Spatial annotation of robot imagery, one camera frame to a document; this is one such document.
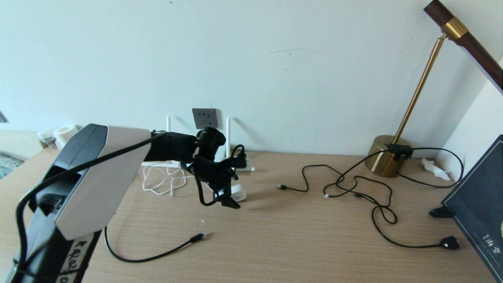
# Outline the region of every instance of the white cable bundle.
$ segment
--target white cable bundle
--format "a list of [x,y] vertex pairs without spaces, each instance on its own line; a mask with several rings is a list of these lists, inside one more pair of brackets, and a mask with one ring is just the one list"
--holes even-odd
[[[150,164],[148,166],[145,166],[143,167],[143,182],[141,183],[141,188],[144,190],[144,191],[151,191],[157,195],[164,195],[164,194],[167,194],[167,193],[170,193],[170,196],[173,196],[173,192],[174,190],[178,189],[178,188],[181,188],[183,186],[185,186],[187,184],[187,178],[190,178],[190,177],[193,177],[193,176],[185,176],[185,171],[182,170],[180,167],[178,167],[176,169],[176,171],[174,171],[173,173],[170,173],[170,168],[169,167],[166,167],[166,171],[164,170],[161,170],[160,167],[156,167],[155,165],[157,164],[160,164],[160,163],[154,163],[154,164]],[[145,186],[145,183],[147,182],[147,178],[148,178],[148,175],[150,174],[150,171],[153,169],[153,168],[156,168],[157,170],[163,172],[164,174],[166,174],[166,176],[164,177],[164,179],[157,185],[151,187],[151,188],[148,188]],[[177,174],[179,171],[182,172],[182,177],[173,177],[173,175]],[[166,180],[171,177],[171,188],[167,191],[164,191],[164,192],[157,192],[155,189],[159,188],[164,182],[166,182]],[[178,186],[175,186],[173,187],[173,180],[175,179],[183,179],[184,180],[184,183],[182,185],[178,185]]]

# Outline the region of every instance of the desk surface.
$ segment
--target desk surface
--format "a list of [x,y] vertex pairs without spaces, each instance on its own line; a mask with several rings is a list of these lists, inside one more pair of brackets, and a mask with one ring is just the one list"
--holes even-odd
[[[56,154],[44,150],[0,181],[0,281],[7,276],[19,246],[15,207]],[[138,175],[109,225],[111,246],[117,253],[127,258],[149,257],[201,231],[212,235],[178,253],[140,264],[116,260],[100,240],[84,282],[494,282],[454,221],[428,215],[450,189],[381,178],[363,165],[354,170],[355,175],[384,181],[393,188],[391,207],[398,214],[398,224],[389,225],[376,216],[390,238],[421,245],[454,235],[463,245],[456,251],[407,249],[378,234],[370,219],[371,203],[352,195],[323,198],[322,188],[335,178],[328,169],[306,170],[308,193],[276,188],[280,183],[303,188],[300,170],[304,165],[324,163],[343,171],[361,157],[249,156],[257,170],[240,178],[247,200],[236,210],[220,204],[200,205],[193,179],[170,197],[144,192]],[[156,170],[152,172],[153,181],[161,177]],[[445,184],[421,170],[418,160],[412,160],[404,174]],[[367,181],[361,181],[358,190],[382,202],[388,193]]]

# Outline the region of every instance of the desk lamp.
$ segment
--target desk lamp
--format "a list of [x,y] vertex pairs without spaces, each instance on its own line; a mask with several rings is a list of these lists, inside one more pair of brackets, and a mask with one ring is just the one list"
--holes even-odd
[[[475,39],[475,37],[468,31],[466,26],[456,18],[440,1],[433,0],[424,8],[424,11],[432,20],[439,25],[442,31],[442,35],[437,39],[437,42],[433,46],[430,58],[426,63],[425,70],[419,80],[419,83],[415,89],[412,100],[409,103],[407,111],[403,116],[400,127],[395,136],[391,135],[380,135],[374,139],[372,147],[370,148],[369,155],[376,153],[378,151],[387,150],[389,145],[403,145],[411,146],[410,143],[400,138],[405,124],[412,113],[414,105],[425,85],[428,74],[433,67],[433,63],[439,54],[442,43],[446,38],[455,42],[457,45],[462,47],[468,55],[470,55],[482,72],[487,76],[489,80],[499,89],[503,94],[503,71],[498,63],[489,55],[489,53],[484,49],[484,47]],[[366,160],[365,165],[373,173],[383,176],[383,177],[396,177],[400,171],[405,166],[406,161],[410,155],[399,155],[393,154],[391,152],[382,152],[380,154],[374,155],[373,157]]]

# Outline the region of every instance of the toilet paper roll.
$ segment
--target toilet paper roll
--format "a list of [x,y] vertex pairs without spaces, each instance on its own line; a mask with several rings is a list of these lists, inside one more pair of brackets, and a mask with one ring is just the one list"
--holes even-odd
[[65,125],[57,128],[52,134],[62,147],[70,140],[70,138],[78,132],[77,126],[74,124]]

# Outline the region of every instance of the gray power socket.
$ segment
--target gray power socket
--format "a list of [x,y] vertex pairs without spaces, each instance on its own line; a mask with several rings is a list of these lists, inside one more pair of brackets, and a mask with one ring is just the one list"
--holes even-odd
[[217,114],[215,108],[192,108],[196,129],[205,127],[217,128]]

